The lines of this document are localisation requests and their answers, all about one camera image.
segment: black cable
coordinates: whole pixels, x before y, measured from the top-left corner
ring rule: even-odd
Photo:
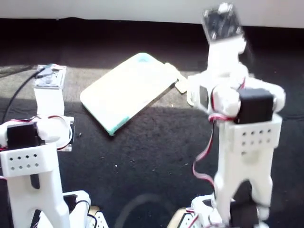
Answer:
[[[13,95],[13,97],[11,98],[11,100],[9,101],[9,104],[4,112],[3,118],[2,118],[2,122],[1,124],[3,124],[5,122],[5,119],[10,111],[10,107],[11,104],[13,103],[13,101],[15,100],[16,96],[18,95],[18,93],[21,91],[21,89],[23,89],[23,87],[33,78],[36,78],[38,74],[40,74],[42,71],[44,71],[49,65],[41,68],[40,70],[36,71],[35,73],[33,73],[27,80],[24,81],[24,83],[22,83],[22,85],[17,89],[17,91],[15,92],[15,94]]]
[[[83,203],[83,202],[86,203],[86,204],[88,205],[88,208],[89,208],[89,209],[88,209],[87,213],[89,213],[91,205],[89,204],[88,201],[86,201],[86,200],[83,199],[83,200],[78,201],[78,202],[76,203],[76,205],[77,205],[78,203]]]
[[[95,220],[94,228],[96,228],[97,227],[97,219],[95,218],[95,216],[88,214],[88,217],[91,217],[91,218],[93,218]]]

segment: carpet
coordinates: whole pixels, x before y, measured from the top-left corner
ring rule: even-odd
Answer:
[[[47,63],[68,67],[64,101],[66,115],[75,117],[76,138],[71,153],[58,154],[65,192],[87,191],[109,227],[114,227],[132,199],[140,195],[151,198],[130,213],[125,228],[166,227],[178,208],[189,206],[198,195],[211,193],[208,183],[191,173],[195,156],[208,142],[211,125],[204,113],[188,106],[185,95],[171,88],[114,137],[79,100],[83,89],[139,52],[175,65],[185,76],[204,70],[208,44],[200,25],[80,19],[1,21],[5,35],[0,38],[0,117],[18,86],[33,72],[31,67]],[[250,71],[286,91],[267,222],[276,228],[302,227],[304,32],[276,28],[245,28],[245,32],[255,57],[251,64],[244,59]],[[27,118],[35,113],[31,84],[14,101],[8,118]],[[215,174],[217,149],[216,139],[199,171]],[[248,188],[248,184],[242,185],[237,197],[245,198]],[[5,209],[0,207],[0,212],[0,227],[6,228]]]

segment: floor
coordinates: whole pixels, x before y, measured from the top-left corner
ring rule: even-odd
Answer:
[[[115,137],[106,133],[79,100],[83,89],[139,52],[170,62],[186,76],[204,70],[208,44],[201,25],[2,19],[1,30],[0,117],[9,98],[32,72],[23,69],[46,63],[68,66],[66,115],[75,117],[78,136],[72,153],[59,154],[63,189],[87,191],[92,205],[104,212],[109,227],[122,227],[122,210],[129,213],[125,228],[166,227],[177,209],[189,206],[195,196],[211,193],[210,186],[191,173],[191,163],[206,146],[211,126],[204,113],[191,109],[175,88],[140,112]],[[244,56],[243,61],[257,78],[281,85],[287,96],[281,112],[280,145],[273,158],[268,224],[302,227],[304,32],[275,28],[245,31],[252,55]],[[33,89],[27,85],[8,118],[31,117],[35,111]],[[217,148],[216,140],[210,155],[199,164],[200,171],[215,174]],[[244,199],[247,193],[245,184],[237,198]],[[124,207],[135,198],[142,204],[126,212]],[[5,209],[0,211],[0,227],[8,227]]]

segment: humanoid robot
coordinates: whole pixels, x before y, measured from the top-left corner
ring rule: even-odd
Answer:
[[[208,180],[214,194],[195,198],[187,209],[192,222],[184,218],[179,227],[266,228],[262,221],[269,216],[272,157],[282,123],[276,113],[285,105],[285,92],[278,85],[251,77],[240,63],[238,55],[244,53],[247,43],[232,4],[206,10],[203,27],[209,42],[208,67],[188,77],[187,101],[219,127],[218,171],[213,180],[195,170],[210,151],[212,134],[193,163],[193,173]],[[244,181],[251,183],[252,201],[238,205],[233,197]]]
[[[36,209],[41,213],[34,228],[108,227],[102,212],[89,219],[86,192],[62,191],[57,151],[70,152],[74,138],[74,118],[64,116],[65,72],[65,66],[39,66],[28,79],[36,79],[37,115],[0,125],[0,157],[14,228],[31,227]]]

